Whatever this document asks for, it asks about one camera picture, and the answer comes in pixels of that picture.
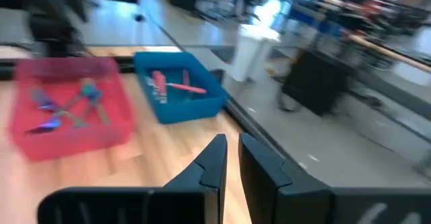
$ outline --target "blue plastic tray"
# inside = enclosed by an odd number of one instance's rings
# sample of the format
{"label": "blue plastic tray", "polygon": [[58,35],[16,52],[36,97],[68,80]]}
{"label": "blue plastic tray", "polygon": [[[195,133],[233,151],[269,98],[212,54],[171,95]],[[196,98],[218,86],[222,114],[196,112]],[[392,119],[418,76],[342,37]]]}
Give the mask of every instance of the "blue plastic tray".
{"label": "blue plastic tray", "polygon": [[[227,93],[217,79],[188,52],[138,52],[133,59],[139,83],[150,102],[154,114],[162,124],[215,116],[225,105]],[[189,72],[190,86],[207,90],[194,94],[167,87],[168,102],[161,104],[147,84],[146,77],[159,70],[168,83],[183,83],[183,70]]]}

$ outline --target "red plastic basket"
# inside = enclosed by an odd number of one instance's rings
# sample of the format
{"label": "red plastic basket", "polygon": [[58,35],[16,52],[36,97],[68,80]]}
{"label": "red plastic basket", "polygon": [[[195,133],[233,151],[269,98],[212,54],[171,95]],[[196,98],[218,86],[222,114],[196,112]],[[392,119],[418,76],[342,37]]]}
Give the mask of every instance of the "red plastic basket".
{"label": "red plastic basket", "polygon": [[[29,134],[27,130],[47,121],[53,113],[37,108],[32,90],[44,93],[60,106],[81,89],[80,79],[90,77],[103,91],[100,103],[110,120],[104,124],[92,110],[84,120],[88,126],[74,128],[74,121],[61,117],[61,126],[51,133]],[[15,70],[16,96],[9,123],[9,136],[30,161],[54,159],[126,143],[133,130],[133,114],[121,83],[117,64],[111,58],[23,59]],[[80,117],[89,104],[82,99],[68,111]]]}

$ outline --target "tiled floor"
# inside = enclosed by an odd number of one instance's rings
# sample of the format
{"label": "tiled floor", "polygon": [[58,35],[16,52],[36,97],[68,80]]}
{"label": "tiled floor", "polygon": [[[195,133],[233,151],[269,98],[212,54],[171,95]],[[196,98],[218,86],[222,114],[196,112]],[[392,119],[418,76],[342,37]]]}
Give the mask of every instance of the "tiled floor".
{"label": "tiled floor", "polygon": [[[141,0],[140,7],[97,1],[101,7],[88,8],[90,23],[81,24],[73,19],[85,44],[180,45],[208,69],[229,71],[232,67],[222,62],[210,48],[236,45],[238,24],[233,21],[201,21],[164,0]],[[272,5],[272,9],[257,10],[265,17],[261,23],[279,22],[281,18],[276,14],[280,3],[267,0],[267,4]],[[136,13],[142,13],[146,21],[135,22]],[[0,42],[30,39],[24,29],[23,12],[2,9],[0,17]],[[295,22],[289,22],[288,30],[296,26]],[[272,27],[279,29],[279,23]],[[303,38],[287,32],[276,46],[280,52],[294,56],[289,46],[303,42]],[[290,114],[278,110],[275,95],[279,84],[267,74],[262,74],[255,82],[243,84],[227,77],[224,87],[310,174],[332,186],[427,186],[425,179],[411,170],[408,161],[360,136],[348,120],[336,116],[319,118],[306,109]]]}

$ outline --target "white trash can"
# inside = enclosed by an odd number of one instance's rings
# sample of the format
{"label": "white trash can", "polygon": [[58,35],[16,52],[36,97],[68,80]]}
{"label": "white trash can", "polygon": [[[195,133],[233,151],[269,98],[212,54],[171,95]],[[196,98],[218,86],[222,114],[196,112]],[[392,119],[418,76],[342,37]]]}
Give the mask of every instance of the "white trash can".
{"label": "white trash can", "polygon": [[240,25],[238,44],[229,75],[242,82],[247,78],[257,80],[265,73],[265,63],[272,46],[279,42],[279,33],[268,27]]}

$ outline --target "gray floor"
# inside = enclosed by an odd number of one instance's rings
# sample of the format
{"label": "gray floor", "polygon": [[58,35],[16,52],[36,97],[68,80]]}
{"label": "gray floor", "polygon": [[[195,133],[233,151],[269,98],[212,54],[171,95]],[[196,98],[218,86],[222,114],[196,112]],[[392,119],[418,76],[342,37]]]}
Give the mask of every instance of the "gray floor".
{"label": "gray floor", "polygon": [[[171,7],[164,0],[142,0],[141,6],[97,0],[101,7],[88,5],[90,23],[79,23],[83,41],[89,45],[181,45],[194,54],[208,69],[225,69],[209,48],[234,46],[238,24],[204,22]],[[261,22],[279,28],[281,3],[269,0],[272,9],[260,8]],[[147,20],[137,23],[136,13]],[[24,29],[25,14],[0,9],[0,42],[30,40]],[[296,22],[289,22],[293,30]],[[288,32],[276,45],[286,55],[294,55],[288,47],[304,42]],[[419,187],[427,181],[411,170],[411,162],[358,133],[355,125],[341,117],[320,118],[306,109],[288,114],[277,109],[275,95],[279,84],[268,76],[254,82],[236,83],[229,77],[224,87],[250,115],[298,161],[310,174],[332,186]]]}

